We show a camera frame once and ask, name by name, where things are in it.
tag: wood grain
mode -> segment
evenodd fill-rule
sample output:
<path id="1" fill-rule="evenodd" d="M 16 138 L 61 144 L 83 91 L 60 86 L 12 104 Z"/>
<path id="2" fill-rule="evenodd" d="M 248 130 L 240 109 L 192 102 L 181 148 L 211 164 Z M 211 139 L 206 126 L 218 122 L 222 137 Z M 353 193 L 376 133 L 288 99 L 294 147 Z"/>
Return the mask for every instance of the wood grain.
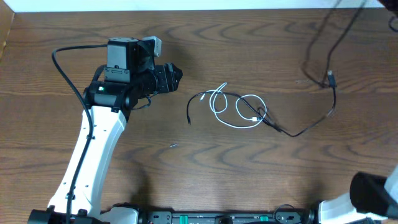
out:
<path id="1" fill-rule="evenodd" d="M 0 65 L 0 222 L 26 222 L 33 208 L 46 208 L 76 143 L 82 109 L 51 51 L 114 36 L 158 36 L 163 56 L 157 63 L 173 62 L 184 76 L 178 91 L 132 113 L 114 151 L 103 208 L 118 202 L 175 210 L 304 207 L 347 192 L 359 170 L 389 175 L 398 158 L 398 39 L 384 9 L 366 9 L 336 50 L 336 113 L 303 136 L 288 138 L 265 126 L 231 129 L 199 100 L 190 107 L 192 125 L 187 123 L 188 99 L 223 82 L 226 91 L 261 96 L 293 133 L 326 113 L 331 91 L 300 70 L 326 13 L 16 14 Z M 353 13 L 337 10 L 313 46 L 308 72 L 315 79 Z M 106 62 L 106 50 L 62 52 L 58 59 L 83 91 Z M 223 117 L 238 120 L 233 110 Z M 170 148 L 173 143 L 178 146 Z"/>

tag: green component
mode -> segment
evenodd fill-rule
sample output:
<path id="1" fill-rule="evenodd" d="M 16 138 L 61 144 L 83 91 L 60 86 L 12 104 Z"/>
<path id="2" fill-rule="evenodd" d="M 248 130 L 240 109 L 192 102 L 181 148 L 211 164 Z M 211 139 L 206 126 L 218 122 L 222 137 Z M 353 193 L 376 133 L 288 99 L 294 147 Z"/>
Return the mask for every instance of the green component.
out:
<path id="1" fill-rule="evenodd" d="M 188 215 L 180 216 L 180 224 L 188 224 Z"/>
<path id="2" fill-rule="evenodd" d="M 260 217 L 260 221 L 261 222 L 268 222 L 268 217 L 267 216 Z"/>

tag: wooden table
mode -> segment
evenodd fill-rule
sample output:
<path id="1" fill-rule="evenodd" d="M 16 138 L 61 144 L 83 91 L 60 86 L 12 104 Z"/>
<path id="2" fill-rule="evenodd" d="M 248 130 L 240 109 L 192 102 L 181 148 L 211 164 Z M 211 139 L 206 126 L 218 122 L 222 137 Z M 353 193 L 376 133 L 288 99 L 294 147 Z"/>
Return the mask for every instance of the wooden table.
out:
<path id="1" fill-rule="evenodd" d="M 336 50 L 336 112 L 309 132 L 289 138 L 265 125 L 229 128 L 199 99 L 187 123 L 188 99 L 223 82 L 225 91 L 261 96 L 293 133 L 324 115 L 331 90 L 310 82 L 300 66 L 327 12 L 16 14 L 0 65 L 0 222 L 26 222 L 33 208 L 46 208 L 78 137 L 82 107 L 56 71 L 52 50 L 109 37 L 156 35 L 163 41 L 157 64 L 173 62 L 184 75 L 178 91 L 132 113 L 114 150 L 103 209 L 118 202 L 175 210 L 305 207 L 347 192 L 357 171 L 389 175 L 398 161 L 398 36 L 385 9 L 365 10 Z M 307 70 L 315 79 L 353 13 L 337 10 L 312 47 Z M 106 63 L 106 49 L 58 59 L 83 91 Z M 223 118 L 241 124 L 233 106 Z"/>

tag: white wall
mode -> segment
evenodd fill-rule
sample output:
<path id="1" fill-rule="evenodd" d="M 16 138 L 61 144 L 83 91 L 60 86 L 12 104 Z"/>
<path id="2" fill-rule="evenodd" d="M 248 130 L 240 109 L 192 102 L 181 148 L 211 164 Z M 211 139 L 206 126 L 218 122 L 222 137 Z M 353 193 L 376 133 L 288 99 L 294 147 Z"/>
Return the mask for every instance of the white wall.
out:
<path id="1" fill-rule="evenodd" d="M 4 0 L 14 12 L 330 8 L 336 0 Z M 358 7 L 343 0 L 339 7 Z M 368 0 L 366 7 L 382 7 Z"/>

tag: white cable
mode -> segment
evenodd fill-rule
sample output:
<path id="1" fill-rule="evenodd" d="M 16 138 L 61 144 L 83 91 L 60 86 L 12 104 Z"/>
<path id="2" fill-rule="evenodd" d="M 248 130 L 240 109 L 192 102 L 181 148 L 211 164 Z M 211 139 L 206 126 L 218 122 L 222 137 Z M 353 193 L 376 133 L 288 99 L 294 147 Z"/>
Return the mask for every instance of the white cable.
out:
<path id="1" fill-rule="evenodd" d="M 256 116 L 256 117 L 252 117 L 252 118 L 245 118 L 245 117 L 241 114 L 241 112 L 239 111 L 239 109 L 238 109 L 238 101 L 240 100 L 240 98 L 238 98 L 238 99 L 236 100 L 236 102 L 235 102 L 235 108 L 236 108 L 236 111 L 238 112 L 238 114 L 240 115 L 240 117 L 242 117 L 243 119 L 248 120 L 248 121 L 253 121 L 253 122 L 258 121 L 256 124 L 254 124 L 254 125 L 252 125 L 252 126 L 235 126 L 235 125 L 232 125 L 232 124 L 228 124 L 227 122 L 224 122 L 224 121 L 222 121 L 221 119 L 219 119 L 219 117 L 218 117 L 217 114 L 224 112 L 224 111 L 227 109 L 227 107 L 228 107 L 228 100 L 227 100 L 227 98 L 226 98 L 226 95 L 223 94 L 223 92 L 221 91 L 226 85 L 227 85 L 227 83 L 223 83 L 223 84 L 221 84 L 221 85 L 220 85 L 217 89 L 215 89 L 215 90 L 208 90 L 208 91 L 206 91 L 206 92 L 212 92 L 212 94 L 211 94 L 211 96 L 210 96 L 210 99 L 209 99 L 209 105 L 210 105 L 211 111 L 214 113 L 214 115 L 216 116 L 217 120 L 218 120 L 219 122 L 221 122 L 221 123 L 223 123 L 223 124 L 229 126 L 229 127 L 238 128 L 238 129 L 253 128 L 253 127 L 256 127 L 257 125 L 259 125 L 259 124 L 261 123 L 261 121 L 262 121 L 262 120 L 266 117 L 266 115 L 267 115 L 267 105 L 264 103 L 264 100 L 262 100 L 259 96 L 253 95 L 253 94 L 244 95 L 244 96 L 242 96 L 241 98 L 245 98 L 245 97 L 248 97 L 248 96 L 253 96 L 253 97 L 259 98 L 259 99 L 261 100 L 261 103 L 264 105 L 264 116 L 263 116 L 262 118 L 258 118 L 257 116 Z M 225 99 L 225 108 L 224 108 L 223 110 L 221 110 L 221 111 L 216 111 L 216 107 L 215 107 L 216 97 L 217 97 L 218 93 L 221 93 L 222 95 L 224 95 L 224 99 Z M 203 94 L 203 96 L 200 98 L 200 101 L 202 101 L 202 100 L 204 99 L 205 95 L 206 95 L 206 94 Z"/>

